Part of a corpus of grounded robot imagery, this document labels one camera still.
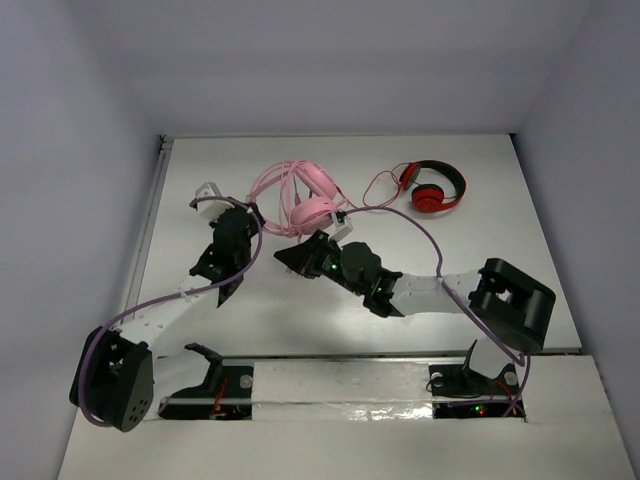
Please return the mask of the pink headphones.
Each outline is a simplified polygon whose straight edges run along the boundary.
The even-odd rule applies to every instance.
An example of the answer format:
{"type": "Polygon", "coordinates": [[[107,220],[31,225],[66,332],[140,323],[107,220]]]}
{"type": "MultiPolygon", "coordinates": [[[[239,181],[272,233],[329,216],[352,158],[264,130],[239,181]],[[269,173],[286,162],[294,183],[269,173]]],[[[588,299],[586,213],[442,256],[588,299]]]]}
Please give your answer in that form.
{"type": "Polygon", "coordinates": [[[318,164],[301,161],[293,167],[293,178],[309,190],[305,200],[295,198],[288,213],[289,226],[298,235],[310,235],[332,223],[331,214],[347,203],[346,197],[332,177],[318,164]]]}

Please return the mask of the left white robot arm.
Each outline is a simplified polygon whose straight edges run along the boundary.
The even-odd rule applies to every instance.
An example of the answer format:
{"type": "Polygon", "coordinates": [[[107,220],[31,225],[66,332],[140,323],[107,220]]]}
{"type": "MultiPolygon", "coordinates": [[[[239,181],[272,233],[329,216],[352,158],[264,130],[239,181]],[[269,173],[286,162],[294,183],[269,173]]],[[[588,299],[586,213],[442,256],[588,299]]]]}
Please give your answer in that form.
{"type": "Polygon", "coordinates": [[[213,240],[182,284],[121,312],[85,340],[69,400],[94,426],[129,432],[142,422],[154,396],[154,348],[208,295],[228,300],[260,254],[265,220],[256,203],[203,196],[190,205],[206,216],[213,240]]]}

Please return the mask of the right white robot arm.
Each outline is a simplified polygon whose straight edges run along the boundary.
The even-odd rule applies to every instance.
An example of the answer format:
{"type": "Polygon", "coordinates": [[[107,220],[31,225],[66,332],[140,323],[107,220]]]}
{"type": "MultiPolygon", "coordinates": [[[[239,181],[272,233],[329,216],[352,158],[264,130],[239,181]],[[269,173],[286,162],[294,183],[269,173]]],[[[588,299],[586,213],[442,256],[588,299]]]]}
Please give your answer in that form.
{"type": "Polygon", "coordinates": [[[364,242],[341,246],[324,231],[274,257],[301,277],[329,279],[381,318],[466,315],[482,337],[469,347],[463,363],[432,369],[429,382],[433,394],[451,399],[518,395],[520,386],[508,384],[504,376],[514,372],[516,362],[528,362],[543,349],[556,302],[549,287],[500,258],[464,274],[416,276],[385,268],[364,242]]]}

